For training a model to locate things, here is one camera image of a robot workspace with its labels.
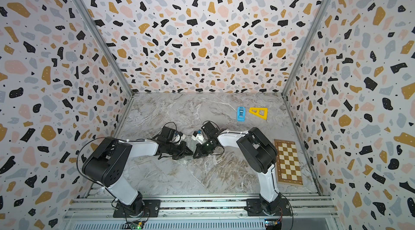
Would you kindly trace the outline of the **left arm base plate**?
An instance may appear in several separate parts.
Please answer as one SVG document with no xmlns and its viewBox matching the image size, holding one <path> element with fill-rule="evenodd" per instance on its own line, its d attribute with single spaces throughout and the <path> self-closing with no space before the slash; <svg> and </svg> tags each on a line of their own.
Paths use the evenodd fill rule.
<svg viewBox="0 0 415 230">
<path fill-rule="evenodd" d="M 131 205 L 125 205 L 118 201 L 113 217 L 127 219 L 156 218 L 158 217 L 160 207 L 161 201 L 158 199 L 139 199 Z"/>
</svg>

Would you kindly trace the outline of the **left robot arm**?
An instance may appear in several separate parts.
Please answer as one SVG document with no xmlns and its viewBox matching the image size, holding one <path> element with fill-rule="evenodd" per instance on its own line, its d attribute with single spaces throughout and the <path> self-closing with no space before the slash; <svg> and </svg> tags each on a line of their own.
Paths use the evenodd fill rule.
<svg viewBox="0 0 415 230">
<path fill-rule="evenodd" d="M 124 169 L 129 159 L 140 156 L 162 156 L 180 159 L 193 155 L 186 142 L 180 144 L 162 143 L 150 139 L 126 141 L 104 138 L 82 166 L 82 174 L 89 180 L 103 185 L 121 204 L 130 206 L 139 197 L 124 177 Z"/>
</svg>

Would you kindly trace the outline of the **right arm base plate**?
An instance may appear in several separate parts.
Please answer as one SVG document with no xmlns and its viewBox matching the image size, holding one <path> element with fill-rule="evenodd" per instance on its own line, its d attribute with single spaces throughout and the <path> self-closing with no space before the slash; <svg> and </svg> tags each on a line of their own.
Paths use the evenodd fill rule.
<svg viewBox="0 0 415 230">
<path fill-rule="evenodd" d="M 277 198 L 275 201 L 268 203 L 262 198 L 247 199 L 244 210 L 247 211 L 248 216 L 266 216 L 266 217 L 280 217 L 291 216 L 291 209 L 286 199 Z"/>
</svg>

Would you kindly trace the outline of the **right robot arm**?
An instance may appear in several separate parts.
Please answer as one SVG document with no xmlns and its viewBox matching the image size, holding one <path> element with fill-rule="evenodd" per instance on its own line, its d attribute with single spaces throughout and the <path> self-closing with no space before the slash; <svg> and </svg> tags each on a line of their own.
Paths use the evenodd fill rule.
<svg viewBox="0 0 415 230">
<path fill-rule="evenodd" d="M 194 159 L 212 155 L 217 147 L 239 148 L 250 167 L 258 174 L 260 198 L 267 205 L 278 205 L 281 200 L 275 178 L 278 151 L 259 128 L 253 127 L 241 132 L 214 129 L 206 136 L 206 142 L 196 145 Z"/>
</svg>

